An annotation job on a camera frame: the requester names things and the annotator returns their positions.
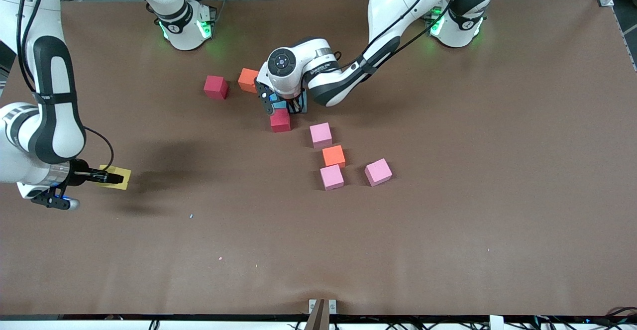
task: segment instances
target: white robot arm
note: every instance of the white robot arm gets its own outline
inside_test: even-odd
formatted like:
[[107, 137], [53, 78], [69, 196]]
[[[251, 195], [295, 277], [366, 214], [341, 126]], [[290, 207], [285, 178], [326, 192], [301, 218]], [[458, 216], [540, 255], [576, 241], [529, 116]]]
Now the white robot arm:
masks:
[[340, 103], [356, 85], [367, 80], [378, 67], [416, 38], [401, 44], [407, 26], [434, 6], [445, 5], [436, 21], [450, 19], [436, 35], [444, 44], [460, 47], [477, 34], [482, 14], [490, 0], [369, 0], [369, 43], [364, 51], [344, 67], [339, 66], [327, 40], [308, 38], [292, 47], [273, 51], [256, 78], [259, 98], [268, 114], [274, 113], [273, 94], [288, 101], [298, 111], [302, 92], [310, 93], [323, 106]]
[[86, 133], [62, 34], [60, 0], [0, 0], [0, 19], [0, 40], [18, 55], [38, 103], [0, 109], [0, 182], [17, 183], [23, 198], [35, 203], [75, 209], [79, 203], [64, 196], [66, 186], [87, 180], [121, 183], [122, 178], [76, 158]]
[[179, 50], [192, 50], [212, 36], [216, 9], [195, 0], [145, 0], [164, 37]]

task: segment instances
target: foam block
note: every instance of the foam block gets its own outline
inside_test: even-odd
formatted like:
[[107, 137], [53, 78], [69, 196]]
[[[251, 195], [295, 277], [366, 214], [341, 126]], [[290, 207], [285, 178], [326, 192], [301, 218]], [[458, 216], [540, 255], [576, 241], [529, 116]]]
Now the foam block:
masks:
[[310, 126], [310, 134], [314, 148], [323, 148], [332, 144], [332, 132], [330, 132], [327, 122]]
[[277, 101], [275, 103], [272, 103], [272, 107], [276, 108], [276, 109], [286, 109], [287, 110], [287, 101], [285, 101], [285, 100]]
[[228, 83], [221, 76], [208, 76], [203, 87], [203, 92], [210, 99], [224, 100], [228, 95]]
[[336, 164], [321, 168], [320, 177], [323, 178], [325, 190], [337, 189], [345, 184], [343, 174], [341, 174], [341, 167]]
[[345, 155], [343, 154], [343, 147], [341, 145], [328, 147], [323, 149], [323, 160], [325, 160], [325, 166], [338, 165], [339, 167], [345, 167]]
[[[100, 169], [104, 169], [106, 167], [105, 164], [100, 165]], [[113, 183], [94, 183], [97, 186], [104, 187], [107, 189], [119, 189], [126, 190], [128, 188], [128, 181], [130, 180], [130, 169], [125, 169], [121, 167], [114, 167], [113, 165], [106, 169], [109, 173], [119, 174], [123, 176], [123, 182], [118, 184]]]
[[253, 94], [257, 93], [257, 87], [254, 85], [254, 80], [259, 75], [258, 71], [243, 69], [241, 70], [241, 75], [239, 76], [239, 87], [243, 91], [252, 92]]
[[272, 127], [272, 132], [287, 132], [291, 130], [290, 114], [287, 109], [276, 109], [275, 114], [270, 116], [270, 126]]
[[365, 167], [365, 175], [369, 180], [369, 184], [373, 187], [392, 178], [392, 171], [389, 169], [387, 161], [382, 158], [373, 164], [368, 164]]

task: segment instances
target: cable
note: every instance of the cable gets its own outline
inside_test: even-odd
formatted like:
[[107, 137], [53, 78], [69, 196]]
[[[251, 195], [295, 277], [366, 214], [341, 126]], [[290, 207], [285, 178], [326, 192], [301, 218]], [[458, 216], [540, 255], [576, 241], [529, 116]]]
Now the cable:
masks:
[[[36, 15], [38, 14], [38, 10], [39, 10], [39, 6], [41, 4], [42, 0], [36, 0], [35, 4], [33, 5], [33, 11], [31, 13], [31, 16], [29, 17], [29, 22], [27, 22], [27, 26], [24, 29], [24, 38], [22, 38], [22, 43], [20, 44], [20, 47], [22, 47], [22, 54], [25, 55], [26, 54], [26, 49], [27, 49], [27, 37], [29, 36], [29, 32], [31, 30], [31, 26], [33, 25], [33, 21], [36, 18]], [[29, 63], [27, 63], [25, 60], [23, 60], [24, 64], [25, 64], [25, 69], [27, 70], [27, 74], [29, 74], [29, 77], [35, 81], [34, 77], [33, 77], [33, 73], [31, 72], [31, 69], [29, 67]]]
[[27, 83], [27, 86], [29, 87], [31, 92], [35, 92], [35, 88], [33, 87], [33, 85], [30, 82], [29, 76], [27, 75], [27, 71], [26, 71], [26, 67], [25, 67], [25, 60], [24, 60], [24, 52], [23, 52], [23, 48], [22, 48], [22, 19], [24, 17], [23, 13], [24, 13], [24, 2], [26, 0], [20, 0], [20, 4], [18, 6], [18, 30], [16, 32], [16, 49], [17, 49], [17, 57], [18, 57], [18, 64], [20, 65], [20, 72], [22, 72], [22, 77], [24, 78], [24, 81]]
[[605, 316], [606, 316], [606, 317], [614, 317], [614, 316], [616, 316], [617, 314], [621, 314], [621, 313], [623, 313], [623, 312], [627, 312], [628, 310], [637, 310], [637, 307], [625, 307], [625, 308], [621, 308], [621, 309], [616, 310], [616, 311], [614, 311], [614, 312], [612, 312], [612, 313], [608, 313], [608, 314], [606, 314]]
[[432, 26], [434, 26], [445, 14], [446, 12], [449, 11], [449, 8], [451, 6], [453, 0], [449, 0], [449, 3], [446, 5], [446, 7], [444, 8], [444, 10], [440, 13], [440, 15], [436, 18], [436, 20], [434, 20], [431, 24], [429, 24], [429, 26], [427, 26], [425, 28], [425, 30], [423, 30], [421, 33], [419, 33], [418, 35], [416, 35], [412, 40], [409, 40], [407, 43], [405, 43], [405, 45], [401, 46], [398, 48], [398, 50], [394, 51], [394, 53], [392, 53], [391, 56], [389, 56], [389, 58], [386, 58], [382, 63], [386, 62], [387, 60], [391, 59], [392, 57], [394, 57], [396, 54], [400, 53], [403, 49], [405, 49], [405, 47], [408, 47], [409, 45], [411, 45], [412, 42], [418, 40], [418, 38], [420, 38], [421, 36], [425, 35], [426, 33], [428, 33], [428, 31], [430, 31], [430, 29], [432, 28]]
[[[109, 148], [109, 151], [111, 152], [111, 159], [108, 161], [108, 164], [101, 170], [101, 172], [104, 172], [109, 167], [111, 167], [111, 165], [113, 165], [113, 160], [115, 158], [115, 152], [113, 150], [113, 145], [111, 144], [111, 142], [109, 142], [109, 140], [106, 137], [104, 137], [104, 135], [102, 135], [102, 133], [99, 133], [99, 132], [95, 131], [94, 129], [86, 127], [86, 126], [84, 126], [84, 129], [86, 131], [95, 133], [95, 135], [97, 135], [98, 137], [102, 138], [104, 140], [104, 142], [106, 142], [106, 144], [107, 144], [107, 146]], [[157, 321], [157, 327], [155, 329], [158, 329], [158, 328], [159, 328], [159, 321]]]
[[558, 321], [558, 323], [560, 324], [564, 324], [567, 328], [571, 329], [571, 330], [576, 330], [576, 328], [574, 328], [573, 326], [571, 326], [571, 324], [567, 323], [566, 321], [561, 321], [558, 317], [553, 316], [553, 318], [555, 318], [555, 320]]
[[401, 17], [399, 17], [398, 19], [396, 19], [396, 21], [392, 22], [392, 24], [390, 26], [387, 26], [387, 28], [385, 28], [385, 30], [383, 30], [382, 33], [379, 33], [378, 35], [376, 35], [376, 37], [371, 40], [371, 42], [369, 42], [369, 44], [365, 47], [365, 49], [362, 51], [362, 53], [360, 53], [360, 55], [364, 55], [368, 50], [369, 47], [371, 47], [372, 44], [374, 44], [376, 42], [376, 40], [380, 39], [380, 37], [382, 37], [387, 31], [389, 31], [389, 29], [393, 28], [396, 24], [398, 24], [398, 22], [400, 22], [401, 20], [405, 19], [405, 16], [407, 16], [407, 14], [409, 14], [410, 12], [412, 12], [412, 9], [416, 7], [416, 5], [418, 5], [418, 3], [421, 0], [416, 0], [414, 2], [414, 5], [412, 5], [410, 8], [408, 8], [403, 15], [401, 15]]
[[148, 326], [148, 330], [158, 330], [159, 329], [159, 320], [153, 320], [150, 322]]
[[509, 326], [513, 326], [514, 328], [519, 328], [519, 329], [526, 329], [526, 330], [528, 330], [528, 328], [526, 328], [526, 326], [519, 326], [519, 325], [512, 324], [512, 323], [507, 323], [507, 325], [509, 325]]

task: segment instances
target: table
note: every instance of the table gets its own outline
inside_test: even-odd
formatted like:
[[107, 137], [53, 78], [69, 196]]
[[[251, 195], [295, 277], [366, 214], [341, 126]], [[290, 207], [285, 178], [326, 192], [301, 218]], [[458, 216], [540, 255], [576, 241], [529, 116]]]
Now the table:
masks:
[[[1, 185], [2, 314], [589, 314], [637, 303], [637, 92], [609, 8], [494, 0], [470, 46], [422, 39], [341, 105], [269, 131], [236, 79], [275, 47], [365, 46], [366, 0], [228, 1], [173, 49], [141, 3], [65, 3], [80, 115], [132, 169], [75, 212]], [[407, 36], [421, 26], [412, 26]], [[230, 82], [207, 99], [208, 74]], [[28, 100], [12, 73], [3, 104]], [[328, 121], [346, 187], [321, 190]], [[105, 163], [89, 135], [82, 157]], [[395, 178], [368, 187], [387, 158]]]

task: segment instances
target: yellow block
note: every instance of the yellow block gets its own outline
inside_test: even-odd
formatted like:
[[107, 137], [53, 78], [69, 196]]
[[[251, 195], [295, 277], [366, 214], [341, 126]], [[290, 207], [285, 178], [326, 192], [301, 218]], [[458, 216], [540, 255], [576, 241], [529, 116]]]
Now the yellow block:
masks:
[[[105, 164], [100, 165], [100, 169], [104, 169], [104, 167], [106, 167]], [[116, 185], [111, 183], [96, 183], [96, 185], [100, 187], [105, 187], [107, 189], [126, 190], [128, 188], [128, 181], [130, 180], [130, 169], [111, 166], [107, 168], [106, 171], [108, 173], [115, 173], [115, 174], [119, 174], [120, 176], [123, 176], [123, 182], [118, 183]]]

